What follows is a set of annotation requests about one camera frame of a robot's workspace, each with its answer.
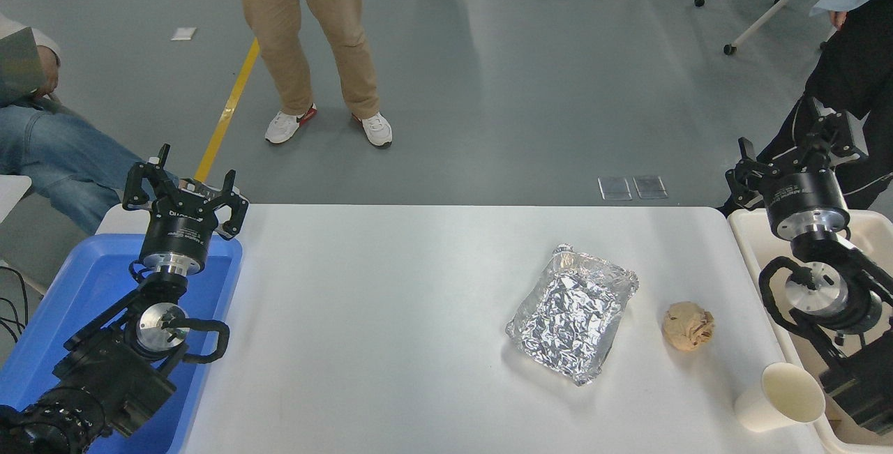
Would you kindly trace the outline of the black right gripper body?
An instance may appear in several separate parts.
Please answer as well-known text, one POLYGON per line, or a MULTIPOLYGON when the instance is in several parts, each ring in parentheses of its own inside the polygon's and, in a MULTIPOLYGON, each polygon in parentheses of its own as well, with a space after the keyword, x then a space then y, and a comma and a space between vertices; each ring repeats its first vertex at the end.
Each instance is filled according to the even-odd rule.
POLYGON ((801 213, 820 219, 829 226, 849 223, 848 207, 833 171, 792 172, 762 182, 763 206, 771 226, 791 226, 801 213))

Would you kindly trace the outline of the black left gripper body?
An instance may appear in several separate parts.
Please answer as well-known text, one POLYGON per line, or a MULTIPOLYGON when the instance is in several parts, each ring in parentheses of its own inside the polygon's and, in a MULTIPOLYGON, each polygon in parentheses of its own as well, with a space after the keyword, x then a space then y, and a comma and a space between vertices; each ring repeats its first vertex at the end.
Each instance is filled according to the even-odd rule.
POLYGON ((150 222, 138 260, 148 268, 180 256, 182 268, 203 268, 218 221, 208 197, 188 190, 153 201, 150 222))

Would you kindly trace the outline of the seated person's hand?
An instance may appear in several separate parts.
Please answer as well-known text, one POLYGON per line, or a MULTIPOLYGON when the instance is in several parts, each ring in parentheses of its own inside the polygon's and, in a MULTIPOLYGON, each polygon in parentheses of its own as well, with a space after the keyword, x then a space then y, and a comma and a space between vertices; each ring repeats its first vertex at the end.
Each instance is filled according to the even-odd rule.
POLYGON ((42 73, 45 77, 44 82, 33 93, 34 98, 47 97, 52 95, 59 84, 59 63, 60 60, 52 48, 47 46, 36 46, 39 60, 41 63, 42 73))

